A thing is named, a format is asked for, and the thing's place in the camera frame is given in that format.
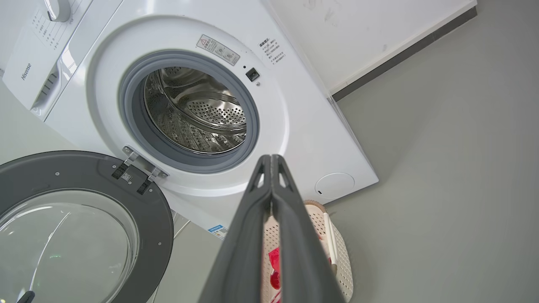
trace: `wall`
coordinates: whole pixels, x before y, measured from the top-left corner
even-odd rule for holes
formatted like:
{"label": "wall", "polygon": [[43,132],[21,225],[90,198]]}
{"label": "wall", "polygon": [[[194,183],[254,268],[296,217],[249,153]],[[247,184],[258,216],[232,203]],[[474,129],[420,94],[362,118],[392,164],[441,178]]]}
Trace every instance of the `wall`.
{"label": "wall", "polygon": [[36,9],[36,0],[0,0],[2,18],[0,18],[0,69],[5,70],[11,51],[15,46],[19,31],[27,21],[29,14]]}
{"label": "wall", "polygon": [[476,0],[269,0],[336,93],[477,4]]}

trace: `washing machine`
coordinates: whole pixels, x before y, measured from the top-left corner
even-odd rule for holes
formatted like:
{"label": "washing machine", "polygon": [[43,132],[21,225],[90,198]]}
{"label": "washing machine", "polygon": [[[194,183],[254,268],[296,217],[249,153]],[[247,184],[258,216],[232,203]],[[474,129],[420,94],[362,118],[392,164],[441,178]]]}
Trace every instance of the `washing machine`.
{"label": "washing machine", "polygon": [[[3,81],[80,150],[5,164],[3,180],[19,193],[4,203],[4,218],[27,208],[47,212],[40,205],[51,199],[65,200],[58,206],[65,213],[67,201],[95,204],[139,239],[128,241],[138,243],[137,262],[168,261],[169,208],[224,237],[261,155],[284,156],[301,196],[321,203],[378,181],[267,3],[45,0],[38,6]],[[80,201],[96,202],[78,202],[77,193],[85,195]],[[120,206],[106,207],[98,196]],[[144,243],[157,251],[143,256]],[[149,277],[158,281],[159,273]],[[122,290],[107,294],[133,298]]]}

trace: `washing machine door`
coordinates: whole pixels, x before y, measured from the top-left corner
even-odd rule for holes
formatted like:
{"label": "washing machine door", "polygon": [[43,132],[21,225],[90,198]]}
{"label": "washing machine door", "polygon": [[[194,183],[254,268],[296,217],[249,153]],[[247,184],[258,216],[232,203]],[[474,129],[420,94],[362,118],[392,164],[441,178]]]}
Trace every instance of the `washing machine door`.
{"label": "washing machine door", "polygon": [[159,187],[124,168],[85,151],[0,166],[1,303],[148,300],[167,268],[174,227]]}

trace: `floor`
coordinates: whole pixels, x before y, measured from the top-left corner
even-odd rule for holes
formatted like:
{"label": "floor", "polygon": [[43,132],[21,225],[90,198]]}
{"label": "floor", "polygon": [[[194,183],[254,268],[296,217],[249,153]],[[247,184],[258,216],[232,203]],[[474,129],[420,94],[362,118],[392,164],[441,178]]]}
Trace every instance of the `floor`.
{"label": "floor", "polygon": [[538,302],[539,2],[479,15],[338,102],[380,182],[329,206],[351,302]]}

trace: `white wall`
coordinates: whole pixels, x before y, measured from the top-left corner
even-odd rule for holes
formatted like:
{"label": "white wall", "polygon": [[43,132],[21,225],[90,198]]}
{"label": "white wall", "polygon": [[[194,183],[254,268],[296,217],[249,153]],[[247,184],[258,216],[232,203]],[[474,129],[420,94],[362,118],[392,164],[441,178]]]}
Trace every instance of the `white wall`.
{"label": "white wall", "polygon": [[476,5],[476,0],[269,0],[336,93]]}
{"label": "white wall", "polygon": [[0,164],[52,150],[78,149],[45,125],[0,81]]}
{"label": "white wall", "polygon": [[19,31],[35,9],[36,0],[0,0],[0,69],[5,70]]}

